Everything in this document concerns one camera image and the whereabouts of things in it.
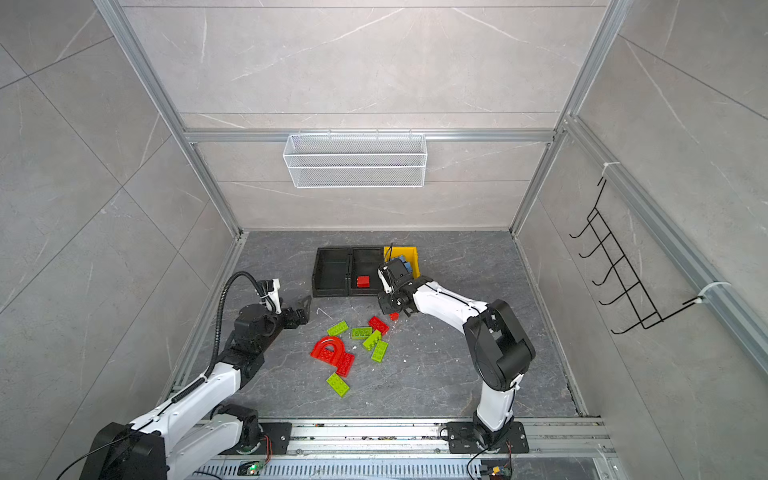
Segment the red lego brick small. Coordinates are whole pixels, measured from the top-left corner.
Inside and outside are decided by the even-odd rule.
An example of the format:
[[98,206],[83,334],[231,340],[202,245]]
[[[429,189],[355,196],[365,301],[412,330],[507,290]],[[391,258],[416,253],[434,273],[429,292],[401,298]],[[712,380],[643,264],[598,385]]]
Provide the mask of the red lego brick small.
[[358,289],[368,289],[371,286],[371,280],[369,276],[358,276],[356,279],[356,287]]

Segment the green lego brick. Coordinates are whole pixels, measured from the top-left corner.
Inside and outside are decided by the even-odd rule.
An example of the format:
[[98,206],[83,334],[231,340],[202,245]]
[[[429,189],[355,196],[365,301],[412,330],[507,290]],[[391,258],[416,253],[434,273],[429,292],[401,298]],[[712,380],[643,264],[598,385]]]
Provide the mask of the green lego brick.
[[376,363],[381,363],[385,358],[388,348],[389,344],[387,342],[377,342],[372,351],[371,359]]
[[342,321],[330,327],[327,330],[327,334],[329,336],[340,336],[341,334],[343,334],[344,332],[347,332],[348,330],[349,330],[349,325],[345,321]]
[[379,330],[373,330],[372,333],[363,341],[363,348],[367,351],[375,349],[376,345],[381,341],[382,333]]
[[366,340],[373,334],[372,327],[355,327],[349,331],[352,340]]
[[344,398],[350,390],[350,386],[346,381],[336,373],[327,378],[327,384],[341,398]]

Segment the red arch lego piece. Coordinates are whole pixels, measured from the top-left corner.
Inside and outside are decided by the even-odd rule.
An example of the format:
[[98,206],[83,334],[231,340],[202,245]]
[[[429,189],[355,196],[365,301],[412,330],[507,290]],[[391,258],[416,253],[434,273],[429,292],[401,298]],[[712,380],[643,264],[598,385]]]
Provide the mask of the red arch lego piece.
[[313,347],[310,356],[334,367],[339,367],[346,354],[343,341],[336,336],[326,336]]

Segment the green lego brick front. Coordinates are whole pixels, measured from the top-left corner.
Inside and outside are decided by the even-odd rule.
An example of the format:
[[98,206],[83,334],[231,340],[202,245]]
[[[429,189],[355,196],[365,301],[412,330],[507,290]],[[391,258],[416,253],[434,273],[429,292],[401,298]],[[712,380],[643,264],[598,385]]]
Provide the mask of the green lego brick front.
[[327,378],[327,384],[341,398],[344,398],[350,390],[350,386],[346,381],[336,373]]

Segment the red lego brick large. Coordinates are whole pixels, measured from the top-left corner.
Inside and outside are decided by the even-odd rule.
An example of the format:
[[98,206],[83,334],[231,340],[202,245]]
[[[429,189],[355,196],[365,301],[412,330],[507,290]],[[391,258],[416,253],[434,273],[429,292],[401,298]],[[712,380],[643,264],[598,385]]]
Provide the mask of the red lego brick large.
[[389,326],[388,326],[388,325],[387,325],[385,322],[383,322],[382,320],[380,320],[380,319],[379,319],[378,317],[376,317],[376,316],[373,316],[373,317],[372,317],[372,318],[371,318],[371,319],[368,321],[368,325],[369,325],[371,328],[373,328],[374,330],[376,330],[376,331],[379,331],[379,332],[381,333],[381,335],[382,335],[382,336],[386,335],[386,334],[387,334],[387,332],[388,332],[388,331],[389,331],[389,329],[390,329],[390,327],[389,327]]

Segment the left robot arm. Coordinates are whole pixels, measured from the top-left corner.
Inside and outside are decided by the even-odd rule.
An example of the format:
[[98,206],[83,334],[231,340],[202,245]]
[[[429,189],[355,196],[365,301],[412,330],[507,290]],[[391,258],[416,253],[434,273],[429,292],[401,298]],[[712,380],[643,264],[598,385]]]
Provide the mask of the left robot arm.
[[[250,284],[257,300],[239,311],[234,329],[224,337],[227,296],[239,279]],[[102,428],[89,452],[67,465],[59,478],[80,466],[83,479],[185,479],[226,450],[258,449],[266,436],[257,411],[228,400],[254,378],[282,331],[309,321],[311,296],[287,306],[279,290],[276,279],[257,280],[246,271],[232,274],[217,302],[206,369],[149,412]]]

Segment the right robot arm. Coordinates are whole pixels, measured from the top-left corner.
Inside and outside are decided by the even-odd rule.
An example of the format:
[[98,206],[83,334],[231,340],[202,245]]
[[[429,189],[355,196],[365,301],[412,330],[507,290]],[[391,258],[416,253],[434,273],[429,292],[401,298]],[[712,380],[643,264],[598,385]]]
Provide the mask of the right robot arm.
[[473,300],[427,276],[415,277],[400,258],[380,265],[377,274],[384,314],[430,315],[464,335],[473,367],[483,381],[473,434],[482,450],[498,449],[511,432],[516,393],[536,357],[512,308],[503,300]]

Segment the yellow plastic bin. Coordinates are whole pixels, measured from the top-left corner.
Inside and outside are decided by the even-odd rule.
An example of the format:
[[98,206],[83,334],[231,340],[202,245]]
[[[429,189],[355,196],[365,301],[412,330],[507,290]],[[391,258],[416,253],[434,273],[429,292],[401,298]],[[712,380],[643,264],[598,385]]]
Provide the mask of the yellow plastic bin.
[[418,249],[414,246],[385,246],[384,247],[384,259],[391,261],[395,258],[400,258],[406,268],[408,268],[414,278],[418,278],[420,273],[420,267],[418,264]]

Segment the green lego brick tilted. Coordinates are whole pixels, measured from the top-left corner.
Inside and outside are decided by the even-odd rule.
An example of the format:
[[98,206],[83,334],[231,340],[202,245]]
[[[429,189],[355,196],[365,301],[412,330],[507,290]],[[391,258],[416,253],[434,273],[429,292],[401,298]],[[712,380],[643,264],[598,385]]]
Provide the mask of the green lego brick tilted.
[[382,333],[379,330],[373,330],[372,333],[363,341],[363,348],[367,351],[375,349],[376,345],[381,341]]

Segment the black divided tray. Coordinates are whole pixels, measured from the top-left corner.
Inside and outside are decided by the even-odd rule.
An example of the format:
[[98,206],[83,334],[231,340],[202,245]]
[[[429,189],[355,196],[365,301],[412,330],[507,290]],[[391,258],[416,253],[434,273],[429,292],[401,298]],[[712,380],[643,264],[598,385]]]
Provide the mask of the black divided tray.
[[[376,297],[382,291],[377,269],[383,262],[381,246],[320,247],[312,272],[312,295],[315,298]],[[369,276],[371,286],[358,289],[358,276]]]

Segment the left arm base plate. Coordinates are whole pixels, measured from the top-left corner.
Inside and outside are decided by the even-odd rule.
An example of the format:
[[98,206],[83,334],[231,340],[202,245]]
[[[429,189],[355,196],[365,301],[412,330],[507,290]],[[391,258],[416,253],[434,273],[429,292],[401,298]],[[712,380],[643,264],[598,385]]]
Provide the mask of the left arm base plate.
[[290,422],[251,422],[243,427],[234,450],[240,455],[286,455],[291,433]]

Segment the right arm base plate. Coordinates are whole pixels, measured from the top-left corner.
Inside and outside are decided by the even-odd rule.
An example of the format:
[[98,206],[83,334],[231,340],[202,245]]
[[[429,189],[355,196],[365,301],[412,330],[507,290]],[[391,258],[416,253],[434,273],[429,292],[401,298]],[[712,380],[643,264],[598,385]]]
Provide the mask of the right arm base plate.
[[508,422],[496,432],[488,431],[482,423],[448,422],[440,429],[438,436],[448,443],[452,454],[530,452],[524,426],[516,421]]

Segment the aluminium rail front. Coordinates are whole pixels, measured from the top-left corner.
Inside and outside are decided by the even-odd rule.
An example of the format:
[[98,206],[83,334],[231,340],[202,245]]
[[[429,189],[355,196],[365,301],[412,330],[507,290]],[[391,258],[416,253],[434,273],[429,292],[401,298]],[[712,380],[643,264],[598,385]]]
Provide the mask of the aluminium rail front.
[[267,419],[271,445],[227,451],[194,479],[624,479],[603,422],[523,418],[490,450],[464,418]]

